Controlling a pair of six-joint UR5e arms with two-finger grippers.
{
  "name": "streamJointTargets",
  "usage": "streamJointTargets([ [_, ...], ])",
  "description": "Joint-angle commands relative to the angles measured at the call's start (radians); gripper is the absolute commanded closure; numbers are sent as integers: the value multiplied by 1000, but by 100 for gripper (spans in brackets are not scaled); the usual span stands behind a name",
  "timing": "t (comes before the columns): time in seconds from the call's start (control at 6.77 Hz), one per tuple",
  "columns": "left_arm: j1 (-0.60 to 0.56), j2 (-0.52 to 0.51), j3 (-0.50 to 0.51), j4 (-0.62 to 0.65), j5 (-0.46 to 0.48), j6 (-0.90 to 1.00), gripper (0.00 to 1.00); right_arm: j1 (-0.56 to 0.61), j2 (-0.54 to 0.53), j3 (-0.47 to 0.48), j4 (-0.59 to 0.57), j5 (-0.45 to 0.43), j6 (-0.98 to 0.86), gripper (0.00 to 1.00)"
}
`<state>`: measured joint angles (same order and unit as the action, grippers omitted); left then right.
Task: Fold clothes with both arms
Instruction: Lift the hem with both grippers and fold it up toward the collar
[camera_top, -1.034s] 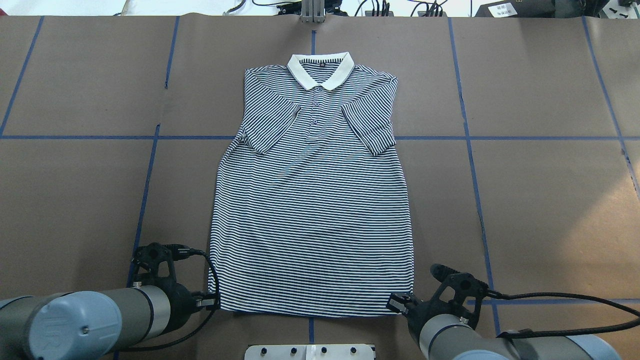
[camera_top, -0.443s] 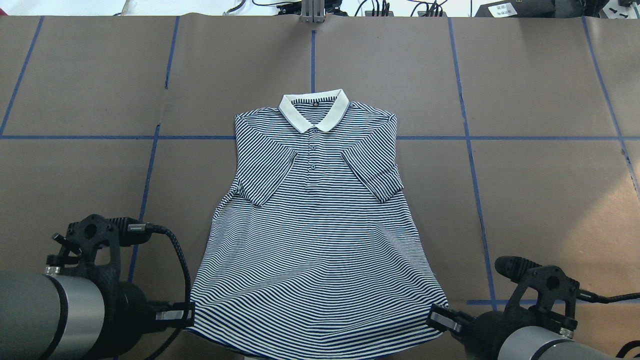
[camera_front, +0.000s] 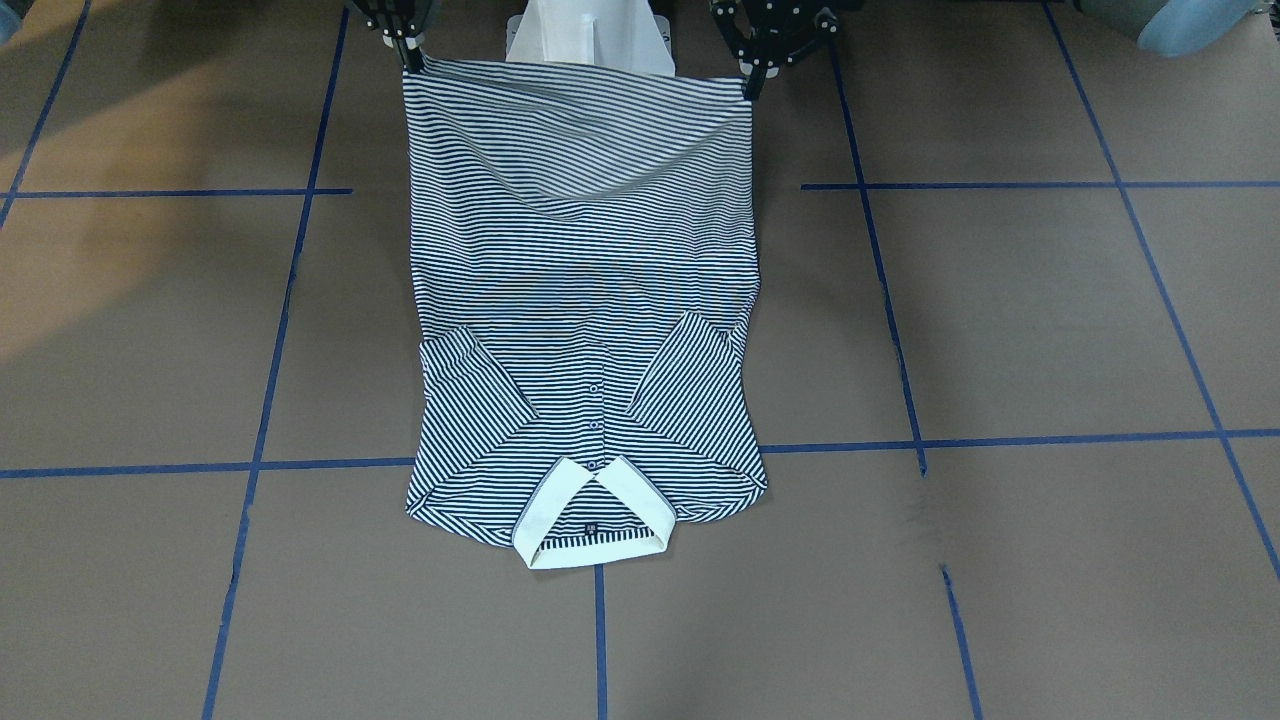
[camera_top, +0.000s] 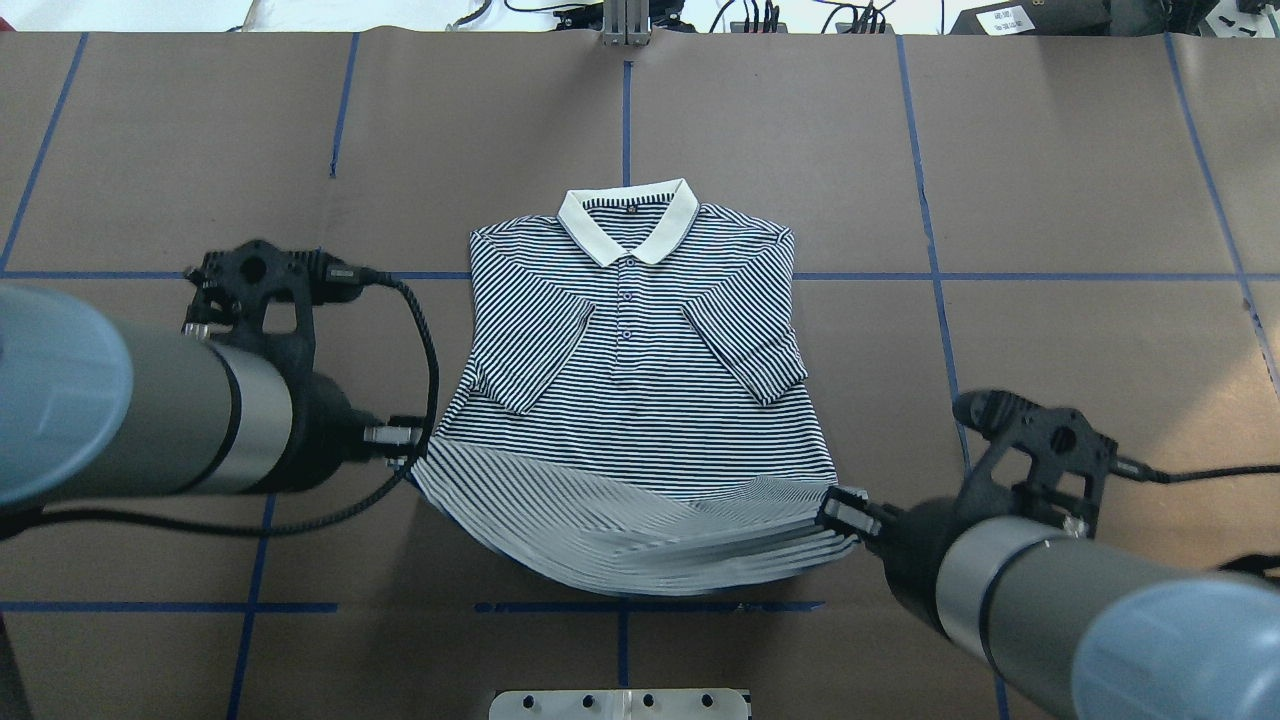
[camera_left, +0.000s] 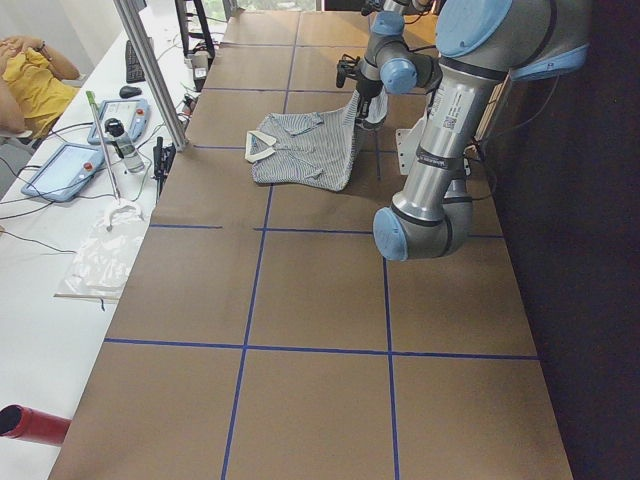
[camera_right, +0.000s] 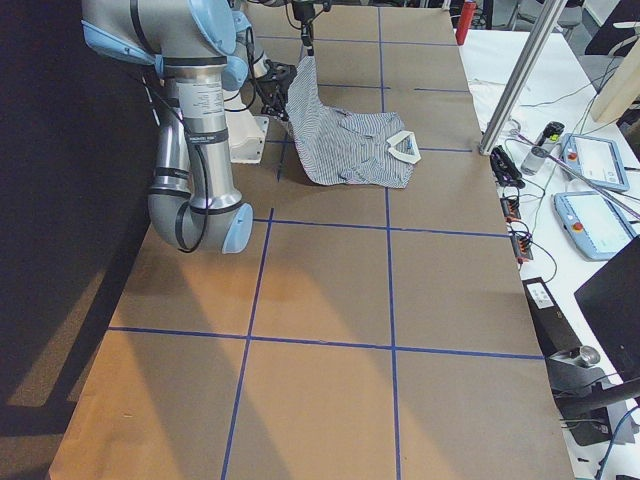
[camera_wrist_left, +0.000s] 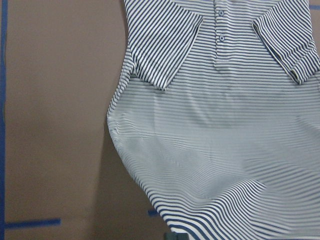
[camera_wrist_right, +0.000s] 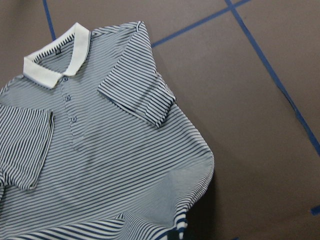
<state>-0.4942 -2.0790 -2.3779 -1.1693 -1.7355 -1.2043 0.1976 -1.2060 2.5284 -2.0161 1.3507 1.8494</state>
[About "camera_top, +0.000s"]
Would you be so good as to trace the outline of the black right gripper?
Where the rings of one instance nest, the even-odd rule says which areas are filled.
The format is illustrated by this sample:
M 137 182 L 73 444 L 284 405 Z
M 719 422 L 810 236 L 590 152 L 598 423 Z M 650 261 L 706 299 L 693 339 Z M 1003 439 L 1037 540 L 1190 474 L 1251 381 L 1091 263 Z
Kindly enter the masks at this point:
M 847 538 L 856 539 L 872 553 L 883 553 L 886 538 L 906 512 L 892 503 L 877 503 L 861 492 L 842 486 L 826 489 L 815 523 Z

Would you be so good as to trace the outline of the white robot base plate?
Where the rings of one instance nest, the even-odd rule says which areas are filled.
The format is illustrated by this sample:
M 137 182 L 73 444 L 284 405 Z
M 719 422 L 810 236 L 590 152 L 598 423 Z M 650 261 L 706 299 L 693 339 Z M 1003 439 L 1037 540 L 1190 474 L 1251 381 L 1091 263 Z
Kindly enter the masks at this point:
M 753 719 L 746 691 L 731 688 L 618 688 L 504 691 L 489 719 Z

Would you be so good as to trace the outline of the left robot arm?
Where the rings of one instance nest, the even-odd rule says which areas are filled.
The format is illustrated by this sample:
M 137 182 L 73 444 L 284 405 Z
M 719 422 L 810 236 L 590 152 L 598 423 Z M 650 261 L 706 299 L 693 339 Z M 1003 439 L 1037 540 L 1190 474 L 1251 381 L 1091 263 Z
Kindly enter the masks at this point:
M 349 404 L 314 369 L 314 310 L 284 293 L 289 332 L 256 307 L 195 297 L 179 333 L 108 315 L 55 290 L 3 287 L 3 537 L 78 521 L 227 538 L 283 538 L 369 510 L 425 456 L 439 415 L 440 373 L 422 309 L 413 318 L 428 364 L 428 409 L 387 421 Z M 347 462 L 383 456 L 392 477 L 358 502 L 306 521 L 236 527 L 119 509 L 92 498 L 292 493 Z

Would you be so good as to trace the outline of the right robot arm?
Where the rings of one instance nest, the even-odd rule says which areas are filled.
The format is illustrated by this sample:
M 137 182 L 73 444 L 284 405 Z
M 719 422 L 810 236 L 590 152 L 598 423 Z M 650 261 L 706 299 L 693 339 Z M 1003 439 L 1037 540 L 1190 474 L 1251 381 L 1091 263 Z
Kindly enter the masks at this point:
M 818 523 L 878 557 L 893 597 L 1057 719 L 1275 719 L 1277 587 L 1170 568 L 950 498 L 879 506 L 841 487 Z

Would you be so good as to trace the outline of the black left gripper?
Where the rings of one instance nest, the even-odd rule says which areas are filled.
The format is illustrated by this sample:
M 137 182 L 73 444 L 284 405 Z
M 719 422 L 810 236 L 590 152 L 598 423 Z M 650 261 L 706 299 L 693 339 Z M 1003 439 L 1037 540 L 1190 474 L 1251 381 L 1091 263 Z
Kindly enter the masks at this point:
M 385 460 L 402 468 L 422 456 L 422 441 L 430 425 L 424 415 L 392 415 L 379 418 L 353 410 L 340 420 L 340 457 L 344 462 Z

